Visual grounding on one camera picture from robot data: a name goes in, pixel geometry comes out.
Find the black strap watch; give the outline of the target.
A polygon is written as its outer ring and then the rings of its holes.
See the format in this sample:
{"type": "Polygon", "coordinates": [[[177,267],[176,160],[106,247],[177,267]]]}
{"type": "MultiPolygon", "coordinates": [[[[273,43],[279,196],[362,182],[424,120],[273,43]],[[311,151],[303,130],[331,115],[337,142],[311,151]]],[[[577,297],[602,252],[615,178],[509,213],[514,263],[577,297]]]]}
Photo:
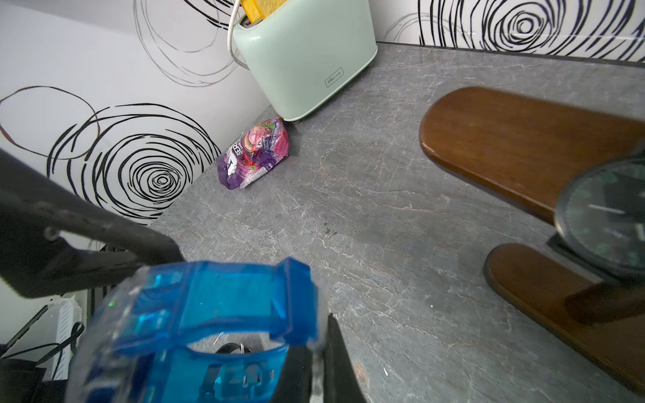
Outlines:
{"type": "Polygon", "coordinates": [[[644,314],[644,149],[596,166],[561,192],[549,247],[601,282],[567,297],[585,325],[644,314]]]}

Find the pink purple snack bag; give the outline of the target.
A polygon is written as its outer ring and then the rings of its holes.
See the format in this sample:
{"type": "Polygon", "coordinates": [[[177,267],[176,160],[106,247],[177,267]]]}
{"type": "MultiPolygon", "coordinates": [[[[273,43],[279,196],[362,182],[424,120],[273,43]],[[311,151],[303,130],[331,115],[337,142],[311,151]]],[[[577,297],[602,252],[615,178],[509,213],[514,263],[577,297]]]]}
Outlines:
{"type": "Polygon", "coordinates": [[[285,122],[268,119],[245,132],[217,158],[219,182],[229,190],[246,188],[287,156],[290,142],[285,122]]]}

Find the mint green toaster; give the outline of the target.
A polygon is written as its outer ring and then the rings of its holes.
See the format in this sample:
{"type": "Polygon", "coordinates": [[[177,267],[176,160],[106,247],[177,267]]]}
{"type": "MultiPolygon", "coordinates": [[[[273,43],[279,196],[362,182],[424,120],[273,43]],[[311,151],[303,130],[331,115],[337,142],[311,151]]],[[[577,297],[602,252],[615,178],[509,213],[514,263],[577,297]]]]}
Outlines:
{"type": "Polygon", "coordinates": [[[287,122],[324,105],[378,52],[366,0],[290,0],[254,24],[231,18],[227,47],[287,122]]]}

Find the yellow toast slice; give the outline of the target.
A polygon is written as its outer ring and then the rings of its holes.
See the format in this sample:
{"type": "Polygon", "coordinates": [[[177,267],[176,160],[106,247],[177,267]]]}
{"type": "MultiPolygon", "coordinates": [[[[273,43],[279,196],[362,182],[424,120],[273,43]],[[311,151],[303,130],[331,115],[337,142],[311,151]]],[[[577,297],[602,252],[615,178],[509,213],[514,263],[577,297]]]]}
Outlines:
{"type": "Polygon", "coordinates": [[[266,19],[286,2],[287,0],[241,0],[240,4],[246,17],[254,24],[266,19]]]}

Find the wooden watch stand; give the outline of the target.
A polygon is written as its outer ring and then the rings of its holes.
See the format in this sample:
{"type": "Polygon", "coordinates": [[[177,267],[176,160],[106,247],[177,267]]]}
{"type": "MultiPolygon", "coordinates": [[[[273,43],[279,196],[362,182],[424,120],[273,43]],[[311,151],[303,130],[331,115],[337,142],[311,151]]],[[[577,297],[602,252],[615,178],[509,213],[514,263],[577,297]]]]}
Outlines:
{"type": "MultiPolygon", "coordinates": [[[[554,226],[556,203],[566,186],[606,161],[644,149],[644,123],[467,87],[428,109],[419,140],[435,165],[554,226]]],[[[601,282],[599,276],[596,283],[587,280],[520,243],[495,247],[483,273],[500,297],[628,389],[643,394],[644,314],[585,325],[565,305],[567,297],[601,282]]]]}

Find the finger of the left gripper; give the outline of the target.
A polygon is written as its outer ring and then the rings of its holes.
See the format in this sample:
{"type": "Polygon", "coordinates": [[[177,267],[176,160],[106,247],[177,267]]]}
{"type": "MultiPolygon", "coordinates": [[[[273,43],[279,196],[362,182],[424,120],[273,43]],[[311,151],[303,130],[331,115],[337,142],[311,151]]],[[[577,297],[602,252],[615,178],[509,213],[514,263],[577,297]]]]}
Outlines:
{"type": "Polygon", "coordinates": [[[1,277],[25,298],[116,285],[141,267],[182,262],[162,233],[83,201],[1,154],[1,277]]]}

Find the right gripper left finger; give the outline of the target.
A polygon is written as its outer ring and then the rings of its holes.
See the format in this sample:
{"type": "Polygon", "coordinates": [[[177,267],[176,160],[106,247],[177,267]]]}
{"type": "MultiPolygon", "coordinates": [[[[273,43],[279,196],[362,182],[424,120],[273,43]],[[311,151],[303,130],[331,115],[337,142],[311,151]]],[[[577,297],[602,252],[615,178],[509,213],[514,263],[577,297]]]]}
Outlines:
{"type": "Polygon", "coordinates": [[[312,392],[312,351],[291,346],[270,403],[308,403],[312,392]]]}

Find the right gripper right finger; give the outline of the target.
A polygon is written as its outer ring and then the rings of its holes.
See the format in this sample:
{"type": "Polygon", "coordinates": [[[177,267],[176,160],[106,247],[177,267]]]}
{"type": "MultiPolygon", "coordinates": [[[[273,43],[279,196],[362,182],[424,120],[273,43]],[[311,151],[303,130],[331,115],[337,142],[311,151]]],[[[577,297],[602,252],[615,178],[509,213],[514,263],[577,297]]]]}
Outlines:
{"type": "Polygon", "coordinates": [[[324,349],[324,403],[366,403],[352,366],[339,323],[328,316],[324,349]]]}

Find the black round watch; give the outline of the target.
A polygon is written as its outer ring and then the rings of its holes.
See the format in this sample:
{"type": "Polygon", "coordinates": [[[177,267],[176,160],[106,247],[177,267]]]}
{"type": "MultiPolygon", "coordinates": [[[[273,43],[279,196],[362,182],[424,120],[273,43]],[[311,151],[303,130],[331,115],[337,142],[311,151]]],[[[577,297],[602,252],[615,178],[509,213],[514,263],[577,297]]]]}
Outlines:
{"type": "Polygon", "coordinates": [[[217,354],[251,354],[252,350],[242,343],[226,343],[219,347],[217,354]]]}

